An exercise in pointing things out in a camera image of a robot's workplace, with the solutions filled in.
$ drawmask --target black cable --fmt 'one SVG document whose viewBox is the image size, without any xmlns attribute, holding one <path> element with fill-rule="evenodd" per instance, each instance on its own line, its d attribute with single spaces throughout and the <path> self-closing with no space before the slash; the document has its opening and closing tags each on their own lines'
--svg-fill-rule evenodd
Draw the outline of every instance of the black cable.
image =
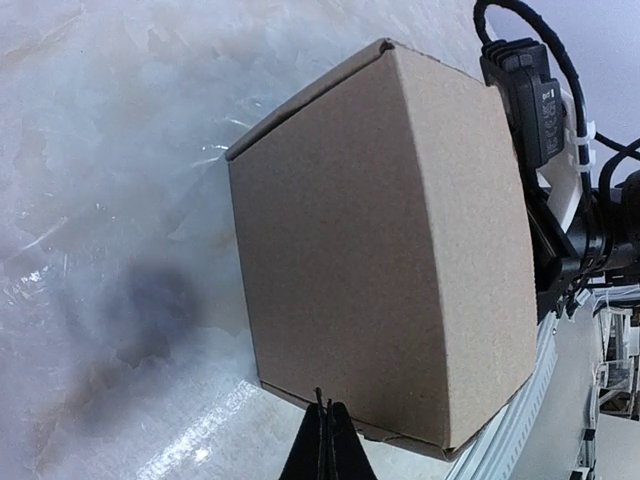
<svg viewBox="0 0 640 480">
<path fill-rule="evenodd" d="M 585 138 L 588 135 L 588 129 L 587 106 L 584 99 L 584 92 L 580 85 L 578 72 L 558 35 L 535 10 L 524 2 L 519 0 L 478 0 L 473 8 L 473 22 L 476 27 L 476 33 L 483 44 L 491 42 L 491 38 L 487 34 L 487 22 L 485 20 L 485 12 L 489 5 L 496 5 L 516 13 L 527 22 L 540 36 L 542 41 L 547 44 L 556 62 L 558 62 L 560 70 L 567 78 L 569 89 L 573 95 L 573 102 L 576 109 L 576 133 L 578 137 Z M 589 164 L 589 147 L 587 145 L 578 146 L 578 157 L 581 165 Z M 580 176 L 584 194 L 584 209 L 588 210 L 591 206 L 591 175 L 589 172 L 583 172 Z"/>
<path fill-rule="evenodd" d="M 596 133 L 596 141 L 600 142 L 605 147 L 609 147 L 611 150 L 615 150 L 616 152 L 621 152 L 625 148 L 624 145 L 616 142 L 615 140 L 611 140 L 609 137 L 606 137 L 600 132 Z M 631 158 L 635 158 L 636 160 L 640 160 L 640 152 L 632 152 L 628 156 Z"/>
<path fill-rule="evenodd" d="M 602 167 L 600 178 L 598 180 L 598 190 L 605 207 L 609 209 L 609 211 L 611 211 L 611 178 L 613 177 L 613 172 L 625 158 L 634 153 L 638 148 L 640 148 L 640 138 L 634 140 L 620 150 L 617 154 L 607 160 L 607 163 Z"/>
</svg>

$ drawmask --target box flap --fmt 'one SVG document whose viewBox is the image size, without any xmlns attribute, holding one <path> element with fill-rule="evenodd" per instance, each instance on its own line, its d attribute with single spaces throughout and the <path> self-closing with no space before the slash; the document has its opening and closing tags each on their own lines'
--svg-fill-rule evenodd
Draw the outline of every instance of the box flap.
<svg viewBox="0 0 640 480">
<path fill-rule="evenodd" d="M 395 48 L 394 42 L 389 39 L 382 38 L 375 41 L 368 47 L 360 50 L 358 53 L 349 57 L 348 60 L 341 63 L 333 70 L 323 75 L 321 78 L 304 88 L 283 105 L 274 110 L 264 120 L 253 127 L 246 135 L 234 143 L 227 151 L 226 158 L 228 161 L 235 160 L 241 153 L 250 148 L 262 137 L 275 129 L 278 125 L 291 118 L 305 106 L 321 97 L 336 85 L 352 76 L 358 70 L 362 70 L 370 63 L 380 58 L 387 50 Z"/>
<path fill-rule="evenodd" d="M 286 400 L 293 405 L 296 405 L 302 409 L 306 409 L 309 403 L 312 400 L 304 399 L 298 395 L 294 395 L 291 392 L 287 392 L 281 388 L 278 388 L 274 385 L 270 385 L 267 382 L 260 382 L 262 388 L 267 392 Z M 414 453 L 418 453 L 420 455 L 426 455 L 432 458 L 436 458 L 438 460 L 444 460 L 447 462 L 453 461 L 460 456 L 460 454 L 466 449 L 466 447 L 475 441 L 476 436 L 474 435 L 470 438 L 461 448 L 451 448 L 451 449 L 443 449 L 438 445 L 434 445 L 432 443 L 426 442 L 424 440 L 420 440 L 418 438 L 413 438 L 407 435 L 403 435 L 397 432 L 391 432 L 389 430 L 385 430 L 380 427 L 376 427 L 366 422 L 361 422 L 357 418 L 351 417 L 351 421 L 353 422 L 354 427 L 364 436 L 365 440 L 369 440 L 371 442 L 383 442 L 389 445 L 393 445 L 395 447 L 403 448 L 405 450 L 409 450 Z"/>
<path fill-rule="evenodd" d="M 529 225 L 498 90 L 408 49 L 393 56 L 419 155 L 446 319 L 451 443 L 445 446 L 458 447 L 535 365 Z M 505 295 L 511 282 L 518 293 Z M 479 312 L 484 322 L 472 320 Z M 491 394 L 477 396 L 489 378 Z"/>
<path fill-rule="evenodd" d="M 355 418 L 448 447 L 445 339 L 398 49 L 229 162 L 238 244 L 263 381 L 296 394 L 320 385 Z M 400 410 L 411 414 L 386 413 Z"/>
</svg>

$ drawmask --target white surface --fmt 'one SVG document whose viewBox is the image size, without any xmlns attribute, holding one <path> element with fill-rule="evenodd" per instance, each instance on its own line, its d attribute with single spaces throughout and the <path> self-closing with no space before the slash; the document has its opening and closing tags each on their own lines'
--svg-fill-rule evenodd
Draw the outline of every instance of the white surface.
<svg viewBox="0 0 640 480">
<path fill-rule="evenodd" d="M 511 480 L 567 480 L 576 465 L 589 425 L 593 372 L 600 361 L 600 327 L 591 308 L 588 303 L 574 321 L 564 316 L 558 323 L 558 360 Z"/>
<path fill-rule="evenodd" d="M 254 386 L 218 159 L 378 37 L 479 75 L 471 7 L 0 0 L 3 479 L 277 478 L 302 412 Z"/>
<path fill-rule="evenodd" d="M 640 3 L 634 0 L 615 3 L 567 0 L 562 4 L 553 0 L 526 0 L 526 3 L 542 15 L 565 44 L 580 75 L 589 117 L 596 121 L 598 130 L 623 144 L 640 137 L 640 94 L 634 87 L 640 82 L 637 22 Z M 501 38 L 535 38 L 531 28 L 515 14 L 500 7 L 489 7 L 487 12 Z M 594 146 L 597 175 L 614 152 L 595 142 Z M 614 185 L 637 168 L 636 161 L 626 160 L 614 176 Z"/>
<path fill-rule="evenodd" d="M 640 355 L 640 327 L 629 328 L 629 356 Z"/>
<path fill-rule="evenodd" d="M 640 422 L 600 415 L 596 432 L 596 475 L 603 480 L 637 480 Z"/>
</svg>

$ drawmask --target dark stain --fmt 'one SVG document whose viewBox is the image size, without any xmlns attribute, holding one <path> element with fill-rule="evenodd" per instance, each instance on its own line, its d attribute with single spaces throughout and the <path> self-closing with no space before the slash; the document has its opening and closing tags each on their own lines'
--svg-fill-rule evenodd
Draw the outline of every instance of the dark stain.
<svg viewBox="0 0 640 480">
<path fill-rule="evenodd" d="M 189 278 L 177 268 L 134 263 L 105 298 L 106 338 L 132 368 L 152 356 L 171 362 L 170 344 L 196 325 L 199 304 Z"/>
<path fill-rule="evenodd" d="M 0 246 L 0 265 L 3 273 L 13 281 L 29 275 L 31 272 L 40 270 L 46 266 L 46 259 L 31 255 L 29 252 L 22 252 L 17 255 L 9 249 Z"/>
</svg>

